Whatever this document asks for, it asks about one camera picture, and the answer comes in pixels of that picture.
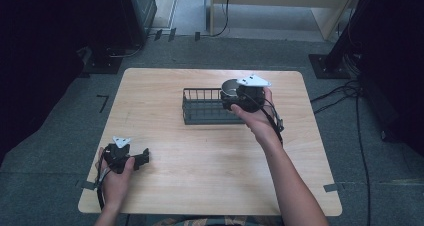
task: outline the black device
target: black device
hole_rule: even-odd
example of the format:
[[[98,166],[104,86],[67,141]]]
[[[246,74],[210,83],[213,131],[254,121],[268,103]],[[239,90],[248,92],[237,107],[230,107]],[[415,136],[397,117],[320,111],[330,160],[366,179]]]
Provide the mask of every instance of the black device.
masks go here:
[[[116,74],[123,57],[147,43],[157,12],[155,0],[55,0],[66,29],[76,31],[91,57],[84,73]]]
[[[124,171],[125,163],[131,157],[129,155],[130,145],[126,144],[119,148],[116,144],[109,144],[103,152],[103,157],[108,167],[117,174]],[[149,162],[149,149],[146,148],[142,154],[133,156],[135,158],[134,170],[138,170],[141,165]]]
[[[348,26],[343,30],[333,49],[328,55],[310,54],[309,60],[318,79],[349,79],[350,74],[342,63],[345,54],[360,54],[357,47],[362,46],[358,35],[370,28],[370,22],[375,21],[383,14],[369,17],[370,5],[380,3],[376,0],[359,0],[355,13],[349,18]]]
[[[222,84],[220,91],[222,106],[231,111],[231,104],[237,104],[246,112],[256,112],[265,103],[263,87],[244,86],[230,79]]]
[[[424,156],[424,3],[361,5],[366,8],[351,36],[362,46],[358,79],[380,121],[382,139],[402,141]]]

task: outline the person's right hand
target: person's right hand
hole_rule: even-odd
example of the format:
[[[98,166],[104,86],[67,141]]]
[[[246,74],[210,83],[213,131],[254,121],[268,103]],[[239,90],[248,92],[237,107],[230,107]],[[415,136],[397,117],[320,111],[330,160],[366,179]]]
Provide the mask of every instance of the person's right hand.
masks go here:
[[[270,105],[270,103],[273,104],[272,92],[269,88],[266,87],[263,88],[263,91],[265,93],[266,99],[264,109],[271,117],[274,117]],[[262,110],[258,110],[254,113],[249,113],[244,111],[242,108],[240,108],[240,106],[236,104],[231,105],[231,110],[246,123],[247,127],[249,127],[252,133],[255,135],[258,143],[262,146],[267,145],[270,140],[279,141],[277,134],[275,133],[273,127],[271,126],[270,122],[268,121],[267,117],[265,116],[264,112],[262,112]]]

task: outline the cable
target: cable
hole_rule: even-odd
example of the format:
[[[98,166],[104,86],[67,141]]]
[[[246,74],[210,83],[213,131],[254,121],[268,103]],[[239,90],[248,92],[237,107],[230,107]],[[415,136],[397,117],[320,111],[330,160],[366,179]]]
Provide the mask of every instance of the cable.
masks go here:
[[[365,154],[364,154],[364,146],[362,144],[362,134],[361,134],[361,124],[359,120],[359,97],[360,94],[356,96],[356,124],[358,129],[358,140],[359,140],[359,148],[361,150],[361,156],[362,156],[362,163],[364,164],[364,170],[365,170],[365,177],[366,177],[366,184],[367,184],[367,225],[371,225],[371,185],[370,185],[370,176],[368,172],[368,166],[367,162],[365,160]]]
[[[356,67],[356,62],[354,62],[348,53],[345,53],[343,55],[343,61],[345,65],[349,68],[349,70],[355,74],[355,76],[358,76],[360,74],[360,70]]]
[[[104,153],[105,153],[105,150],[103,150],[102,154],[100,155],[100,159],[97,166],[97,177],[94,183],[97,188],[97,199],[99,200],[100,209],[103,209],[103,207],[105,206],[104,199],[103,199],[103,189],[102,189],[103,182],[106,176],[112,171],[108,165],[108,167],[105,168],[103,172],[101,172],[103,159],[104,159]]]
[[[264,106],[260,105],[258,102],[256,102],[256,100],[254,100],[252,97],[250,97],[248,94],[241,92],[244,96],[246,96],[248,99],[250,99],[254,104],[256,104],[256,106],[259,107],[259,109],[265,114],[266,118],[268,119],[269,123],[271,124],[271,126],[273,127],[275,133],[277,134],[278,139],[280,140],[281,144],[283,144],[283,137],[281,136],[281,131],[284,130],[284,127],[282,125],[282,120],[279,119],[279,116],[277,117],[276,115],[278,114],[274,114],[274,116],[277,119],[277,123],[274,122],[274,119],[271,117],[271,115],[269,115],[269,113],[264,109]],[[264,100],[266,100],[270,106],[273,108],[273,112],[277,112],[275,110],[274,105],[268,101],[267,99],[264,98]]]
[[[108,55],[108,56],[110,58],[127,58],[127,57],[131,57],[131,56],[136,55],[141,50],[142,47],[143,47],[143,44],[141,43],[140,46],[133,53],[122,54],[122,55]]]
[[[340,22],[337,24],[337,37],[340,38]]]
[[[128,223],[130,222],[130,216],[131,214],[127,214],[127,219],[125,220],[125,226],[128,226]]]
[[[350,10],[350,14],[349,14],[349,23],[347,24],[347,34],[349,36],[349,41],[353,47],[362,48],[362,42],[353,42],[352,35],[350,34],[350,22],[352,20],[352,12],[353,12],[353,8]]]
[[[228,10],[225,10],[224,9],[224,4],[223,3],[221,3],[221,10],[222,10],[222,13],[225,15],[225,17],[227,17]]]
[[[318,114],[318,113],[320,113],[320,112],[322,112],[322,111],[324,111],[324,110],[326,110],[326,109],[328,109],[328,108],[330,108],[330,107],[332,107],[332,106],[334,106],[334,105],[342,102],[343,100],[345,100],[347,98],[357,97],[357,95],[359,95],[359,87],[349,86],[349,84],[356,83],[356,82],[357,82],[356,80],[351,80],[351,81],[345,83],[344,86],[337,87],[337,88],[331,90],[329,93],[326,93],[324,95],[321,95],[321,96],[319,96],[317,98],[314,98],[314,99],[310,100],[311,103],[314,103],[314,102],[316,102],[318,100],[321,100],[321,99],[324,99],[324,98],[326,98],[326,97],[328,97],[328,96],[330,96],[330,95],[332,95],[334,93],[343,92],[345,94],[344,97],[338,99],[336,102],[331,103],[331,104],[328,104],[326,106],[323,106],[323,107],[319,108],[318,110],[315,110],[314,111],[314,114]]]
[[[221,30],[221,32],[214,34],[214,35],[210,35],[209,37],[217,37],[217,36],[221,35],[225,31],[225,29],[227,28],[227,25],[228,25],[228,4],[229,4],[229,2],[230,2],[230,0],[227,0],[226,6],[225,6],[225,13],[224,13],[225,14],[225,25],[224,25],[224,28]]]
[[[160,36],[169,36],[171,34],[161,34]],[[149,34],[147,38],[150,38],[151,36],[156,36],[156,34]],[[175,35],[174,37],[193,37],[193,35]]]
[[[313,100],[311,100],[311,103],[316,102],[318,100],[324,99],[328,96],[330,96],[331,94],[337,93],[337,92],[344,92],[345,96],[342,97],[341,99],[339,99],[338,101],[336,101],[333,104],[329,104],[327,106],[324,106],[320,109],[318,109],[317,111],[314,112],[314,114],[317,114],[319,112],[322,112],[323,110],[336,105],[337,103],[345,100],[346,98],[349,97],[355,97],[356,98],[356,125],[357,125],[357,130],[358,130],[358,141],[359,141],[359,148],[361,151],[361,158],[362,158],[362,163],[364,165],[364,171],[365,171],[365,178],[366,178],[366,185],[367,185],[367,225],[371,225],[371,185],[370,185],[370,177],[369,177],[369,171],[368,171],[368,166],[367,166],[367,162],[365,160],[365,154],[364,154],[364,146],[363,146],[363,142],[362,142],[362,134],[361,134],[361,124],[360,124],[360,117],[359,117],[359,98],[362,95],[362,89],[358,86],[358,87],[353,87],[353,86],[349,86],[349,84],[351,83],[357,83],[356,80],[352,80],[347,82],[344,86],[340,86],[337,87],[333,90],[331,90],[329,93],[324,94],[322,96],[319,96]],[[349,90],[354,90],[353,93],[348,93],[347,91]]]

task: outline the gray carpet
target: gray carpet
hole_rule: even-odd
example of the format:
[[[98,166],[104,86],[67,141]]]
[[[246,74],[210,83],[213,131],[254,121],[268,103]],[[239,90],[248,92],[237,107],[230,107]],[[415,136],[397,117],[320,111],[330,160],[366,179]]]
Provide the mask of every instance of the gray carpet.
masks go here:
[[[281,40],[177,37],[150,39],[137,55],[125,58],[117,75],[76,79],[42,128],[8,153],[0,171],[0,225],[91,225],[97,215],[78,211],[87,177],[123,72],[131,67],[296,70],[310,98],[346,80],[317,80],[310,53],[328,53],[331,43]],[[109,101],[103,112],[104,98]],[[332,103],[335,95],[314,104]],[[424,158],[400,143],[384,143],[376,118],[359,101],[365,158],[371,181],[371,225],[423,225]],[[339,188],[343,214],[331,225],[366,225],[367,190],[359,150],[355,100],[348,99],[316,115],[330,167]],[[129,225],[147,225],[160,215],[134,215]],[[120,225],[125,215],[120,217]]]

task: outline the wire rack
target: wire rack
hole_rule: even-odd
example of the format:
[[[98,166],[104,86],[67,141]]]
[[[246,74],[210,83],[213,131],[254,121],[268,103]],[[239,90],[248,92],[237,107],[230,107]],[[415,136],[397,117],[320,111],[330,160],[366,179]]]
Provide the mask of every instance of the wire rack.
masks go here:
[[[222,106],[220,88],[185,88],[183,116],[186,125],[243,124],[244,122]]]

